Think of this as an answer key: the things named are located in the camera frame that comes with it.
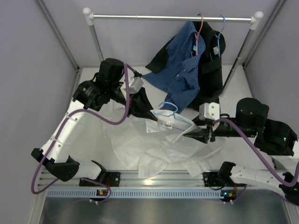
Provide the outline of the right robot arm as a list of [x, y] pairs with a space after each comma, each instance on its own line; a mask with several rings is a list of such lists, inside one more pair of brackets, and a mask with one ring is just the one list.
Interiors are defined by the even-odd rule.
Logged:
[[235, 117], [221, 114], [219, 104], [205, 103], [193, 121], [197, 128], [183, 136], [202, 143], [217, 137], [241, 137], [254, 151], [266, 170], [250, 169], [225, 161], [219, 171], [204, 174], [207, 187], [254, 186], [270, 190], [286, 201], [299, 204], [299, 168], [277, 172], [262, 156], [281, 156], [285, 162], [298, 164], [299, 139], [289, 125], [268, 118], [269, 107], [254, 98], [243, 98], [236, 105]]

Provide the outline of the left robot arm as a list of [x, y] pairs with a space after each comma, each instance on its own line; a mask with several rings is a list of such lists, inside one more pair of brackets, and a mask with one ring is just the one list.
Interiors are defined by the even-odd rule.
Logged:
[[[78, 85], [66, 115], [50, 139], [41, 148], [33, 149], [31, 155], [39, 162], [38, 167], [45, 167], [63, 182], [73, 177], [84, 177], [95, 186], [104, 184], [106, 175], [102, 165], [96, 161], [85, 163], [73, 159], [70, 152], [91, 118], [113, 126], [123, 123], [131, 115], [157, 121], [141, 78], [141, 73], [118, 59], [102, 61], [93, 78]], [[118, 121], [98, 114], [102, 106], [111, 100], [125, 106], [124, 115]]]

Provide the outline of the light blue hanger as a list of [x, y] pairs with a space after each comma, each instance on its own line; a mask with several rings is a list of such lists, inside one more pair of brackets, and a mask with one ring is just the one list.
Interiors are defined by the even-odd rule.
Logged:
[[180, 114], [177, 114], [178, 107], [175, 104], [170, 102], [162, 102], [159, 104], [159, 106], [162, 105], [170, 105], [174, 109], [174, 111], [162, 109], [151, 111], [156, 116], [157, 122], [163, 128], [186, 131], [195, 125], [191, 120], [181, 116]]

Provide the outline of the white shirt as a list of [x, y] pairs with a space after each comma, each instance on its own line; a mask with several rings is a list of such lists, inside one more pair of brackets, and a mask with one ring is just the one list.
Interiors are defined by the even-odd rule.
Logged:
[[181, 164], [195, 177], [212, 168], [211, 159], [226, 144], [222, 137], [205, 144], [183, 136], [196, 128], [168, 129], [157, 121], [130, 116], [117, 126], [104, 124], [103, 132], [121, 164], [127, 170], [138, 170], [141, 179], [156, 176], [170, 164]]

